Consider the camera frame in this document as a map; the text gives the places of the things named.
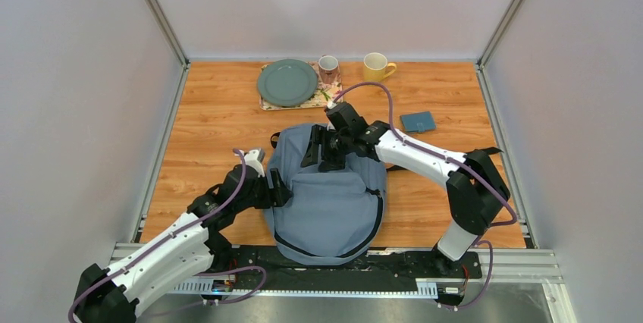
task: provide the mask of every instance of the blue wallet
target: blue wallet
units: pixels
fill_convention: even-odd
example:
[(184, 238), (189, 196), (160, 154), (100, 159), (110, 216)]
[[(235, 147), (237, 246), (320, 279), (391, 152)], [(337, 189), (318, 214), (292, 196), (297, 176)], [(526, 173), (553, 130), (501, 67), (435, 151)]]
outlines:
[(419, 112), (412, 114), (403, 114), (400, 116), (404, 132), (422, 133), (425, 131), (435, 130), (435, 121), (431, 112)]

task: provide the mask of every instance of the backpack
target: backpack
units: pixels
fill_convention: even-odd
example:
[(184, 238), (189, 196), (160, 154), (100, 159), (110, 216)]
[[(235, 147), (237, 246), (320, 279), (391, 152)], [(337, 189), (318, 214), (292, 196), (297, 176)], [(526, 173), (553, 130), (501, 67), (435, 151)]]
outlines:
[(364, 253), (380, 228), (386, 167), (353, 153), (343, 170), (301, 168), (312, 126), (300, 124), (273, 135), (268, 170), (279, 170), (293, 196), (282, 207), (266, 209), (264, 216), (285, 257), (304, 265), (341, 265)]

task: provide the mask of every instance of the gray floor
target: gray floor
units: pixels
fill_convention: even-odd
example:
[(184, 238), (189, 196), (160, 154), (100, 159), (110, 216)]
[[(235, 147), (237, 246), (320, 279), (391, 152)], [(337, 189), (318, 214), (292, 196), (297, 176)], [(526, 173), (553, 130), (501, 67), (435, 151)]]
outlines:
[[(468, 297), (480, 285), (470, 284)], [(198, 301), (198, 296), (166, 295), (147, 312), (176, 309)], [(492, 284), (476, 306), (460, 312), (439, 309), (432, 301), (417, 299), (354, 299), (256, 296), (229, 306), (198, 306), (143, 323), (435, 323), (435, 322), (552, 322), (540, 284)]]

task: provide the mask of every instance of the wooden tabletop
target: wooden tabletop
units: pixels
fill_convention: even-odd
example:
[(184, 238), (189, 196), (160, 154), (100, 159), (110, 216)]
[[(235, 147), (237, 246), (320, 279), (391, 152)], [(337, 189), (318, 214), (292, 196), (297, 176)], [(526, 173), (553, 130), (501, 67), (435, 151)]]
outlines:
[[(209, 187), (223, 181), (239, 162), (232, 148), (262, 147), (267, 163), (270, 136), (304, 122), (328, 122), (322, 108), (263, 111), (256, 81), (265, 62), (196, 62), (188, 74), (177, 117), (141, 238), (167, 228)], [(397, 63), (384, 81), (393, 94), (396, 127), (401, 114), (430, 111), (436, 130), (417, 138), (459, 152), (495, 146), (485, 102), (471, 63)], [(362, 81), (361, 62), (341, 63), (343, 86)], [(383, 91), (362, 87), (345, 99), (368, 121), (387, 120)], [(494, 162), (503, 174), (497, 155)], [(497, 220), (509, 219), (502, 211)], [(431, 247), (451, 220), (446, 192), (410, 171), (388, 175), (387, 210), (373, 246)], [(232, 244), (274, 245), (262, 213), (247, 209), (223, 230)], [(486, 235), (496, 247), (524, 248), (517, 224)]]

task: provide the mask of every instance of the green plate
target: green plate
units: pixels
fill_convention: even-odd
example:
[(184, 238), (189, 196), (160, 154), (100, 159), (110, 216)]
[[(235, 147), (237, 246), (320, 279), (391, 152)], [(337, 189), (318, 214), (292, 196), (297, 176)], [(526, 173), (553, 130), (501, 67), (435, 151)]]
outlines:
[(257, 80), (259, 94), (281, 107), (300, 105), (317, 89), (317, 73), (308, 63), (284, 59), (267, 66)]

